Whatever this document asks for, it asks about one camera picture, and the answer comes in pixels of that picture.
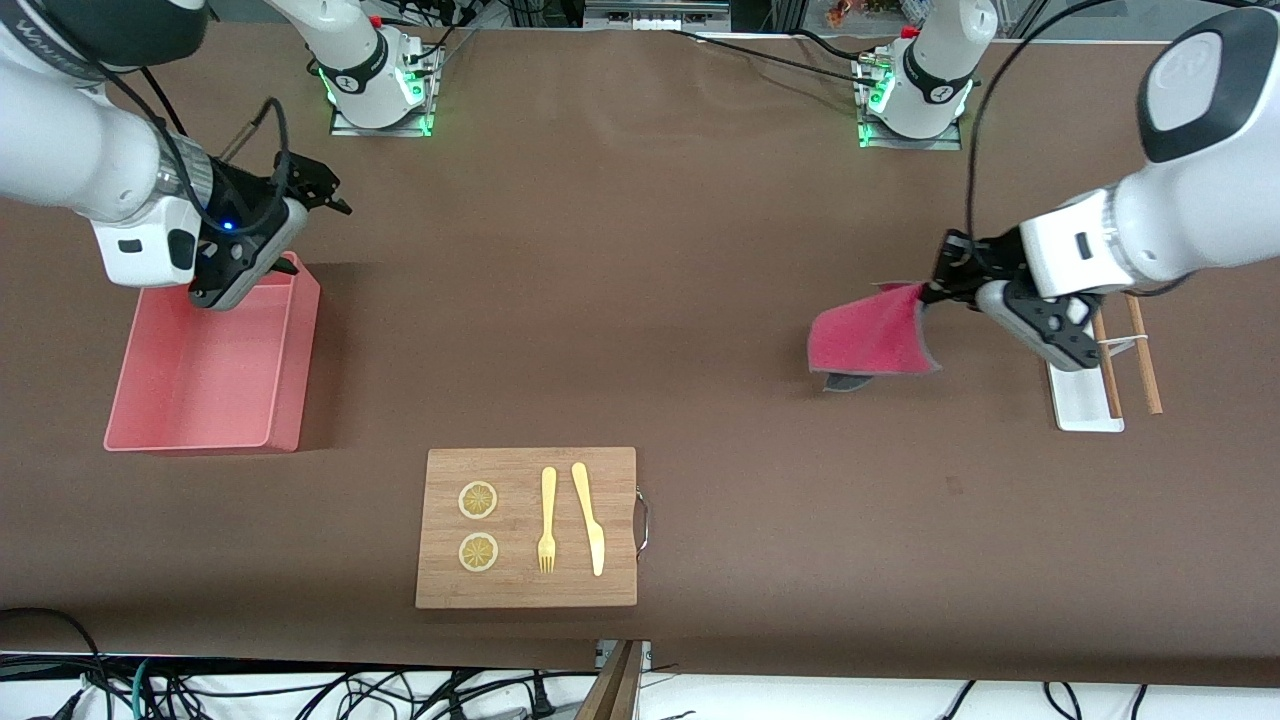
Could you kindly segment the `wooden plank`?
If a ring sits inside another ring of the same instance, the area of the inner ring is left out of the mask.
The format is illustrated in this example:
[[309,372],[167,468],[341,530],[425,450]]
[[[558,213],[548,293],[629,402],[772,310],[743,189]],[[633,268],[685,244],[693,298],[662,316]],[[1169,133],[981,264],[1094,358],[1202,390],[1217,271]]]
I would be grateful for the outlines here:
[[620,641],[620,647],[599,671],[573,720],[636,720],[636,702],[643,679],[639,641]]

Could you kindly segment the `wooden cutting board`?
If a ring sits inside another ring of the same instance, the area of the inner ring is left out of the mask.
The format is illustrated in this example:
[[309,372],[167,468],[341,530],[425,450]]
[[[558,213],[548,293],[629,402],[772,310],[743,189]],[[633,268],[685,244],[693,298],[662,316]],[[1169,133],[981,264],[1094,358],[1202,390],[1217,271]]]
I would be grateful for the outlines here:
[[[593,575],[588,533],[571,466],[585,462],[595,519],[605,533],[605,565]],[[541,469],[558,473],[556,569],[541,574]],[[463,518],[460,491],[472,480],[499,495],[488,518]],[[630,447],[434,448],[428,455],[415,603],[419,609],[599,609],[637,602],[637,454]],[[465,570],[460,542],[494,536],[500,556],[488,571]]]

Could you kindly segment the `wooden rack rod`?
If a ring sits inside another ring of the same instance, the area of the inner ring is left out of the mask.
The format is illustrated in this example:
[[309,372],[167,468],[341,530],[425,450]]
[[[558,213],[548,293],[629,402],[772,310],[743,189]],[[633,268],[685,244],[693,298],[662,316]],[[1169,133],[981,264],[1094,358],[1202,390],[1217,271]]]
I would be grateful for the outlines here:
[[1117,382],[1101,307],[1093,313],[1093,316],[1091,318],[1091,328],[1093,331],[1094,341],[1100,347],[1100,372],[1103,382],[1103,393],[1108,406],[1108,415],[1115,420],[1121,420],[1124,418],[1123,406],[1119,397]]
[[1134,348],[1137,352],[1147,411],[1152,416],[1161,415],[1164,414],[1164,404],[1158,388],[1158,380],[1155,374],[1153,356],[1151,352],[1149,337],[1146,329],[1146,319],[1140,307],[1140,300],[1137,296],[1126,293],[1125,301],[1132,322],[1132,329],[1134,332]]

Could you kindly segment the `yellow plastic knife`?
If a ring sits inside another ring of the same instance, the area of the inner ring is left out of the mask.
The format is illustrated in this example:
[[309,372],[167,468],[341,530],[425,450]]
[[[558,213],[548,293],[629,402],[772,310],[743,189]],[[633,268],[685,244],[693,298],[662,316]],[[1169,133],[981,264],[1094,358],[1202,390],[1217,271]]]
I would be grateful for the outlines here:
[[605,533],[603,525],[595,519],[590,475],[586,464],[573,462],[571,474],[588,533],[591,573],[594,577],[602,577],[605,565]]

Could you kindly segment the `grey metal box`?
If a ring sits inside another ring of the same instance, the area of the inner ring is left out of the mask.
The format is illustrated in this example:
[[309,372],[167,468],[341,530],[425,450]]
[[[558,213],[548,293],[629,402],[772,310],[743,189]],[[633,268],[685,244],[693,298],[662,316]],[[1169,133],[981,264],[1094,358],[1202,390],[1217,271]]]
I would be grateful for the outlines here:
[[584,29],[731,32],[730,0],[582,0]]

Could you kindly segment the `yellow plastic fork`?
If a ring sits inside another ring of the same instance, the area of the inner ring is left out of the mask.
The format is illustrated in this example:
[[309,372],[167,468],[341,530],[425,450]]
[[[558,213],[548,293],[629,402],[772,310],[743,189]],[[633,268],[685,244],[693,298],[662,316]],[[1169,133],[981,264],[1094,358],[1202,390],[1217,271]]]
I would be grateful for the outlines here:
[[556,569],[556,496],[558,473],[554,468],[541,469],[541,534],[538,539],[538,566],[541,574],[550,574]]

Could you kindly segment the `pink plastic bin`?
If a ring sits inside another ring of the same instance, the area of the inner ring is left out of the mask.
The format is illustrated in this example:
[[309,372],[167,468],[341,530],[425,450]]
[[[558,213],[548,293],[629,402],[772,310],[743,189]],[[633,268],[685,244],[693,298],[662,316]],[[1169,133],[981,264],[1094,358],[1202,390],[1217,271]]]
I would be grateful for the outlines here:
[[291,454],[300,447],[321,288],[301,259],[234,309],[141,290],[102,446],[116,454]]

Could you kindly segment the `white rack base tray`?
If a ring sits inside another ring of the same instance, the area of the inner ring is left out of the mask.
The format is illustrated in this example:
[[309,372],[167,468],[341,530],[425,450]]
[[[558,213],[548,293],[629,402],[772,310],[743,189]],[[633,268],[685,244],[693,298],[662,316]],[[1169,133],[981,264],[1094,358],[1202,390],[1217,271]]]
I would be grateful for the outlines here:
[[1101,368],[1062,372],[1046,363],[1055,425],[1071,433],[1121,433],[1125,421],[1111,416]]

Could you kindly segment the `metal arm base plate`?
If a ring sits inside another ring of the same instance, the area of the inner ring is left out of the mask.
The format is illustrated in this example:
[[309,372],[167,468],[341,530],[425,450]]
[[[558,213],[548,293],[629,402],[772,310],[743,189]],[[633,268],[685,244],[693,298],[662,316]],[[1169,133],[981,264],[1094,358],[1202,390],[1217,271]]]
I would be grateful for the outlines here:
[[349,77],[335,82],[326,70],[320,77],[332,105],[329,133],[344,137],[430,137],[442,82],[443,51],[402,35],[379,74],[356,94]]
[[858,105],[858,143],[863,149],[955,151],[963,147],[959,118],[973,82],[925,85],[902,76],[895,58],[861,54],[850,63]]

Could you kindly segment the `red and grey cloth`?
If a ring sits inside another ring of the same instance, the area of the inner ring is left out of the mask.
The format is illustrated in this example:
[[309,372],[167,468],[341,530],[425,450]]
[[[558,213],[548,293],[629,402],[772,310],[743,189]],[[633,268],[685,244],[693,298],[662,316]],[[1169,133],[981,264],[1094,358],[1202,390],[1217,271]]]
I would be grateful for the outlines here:
[[881,377],[940,369],[924,340],[924,283],[879,283],[876,293],[820,313],[806,338],[809,372],[823,391],[851,393]]

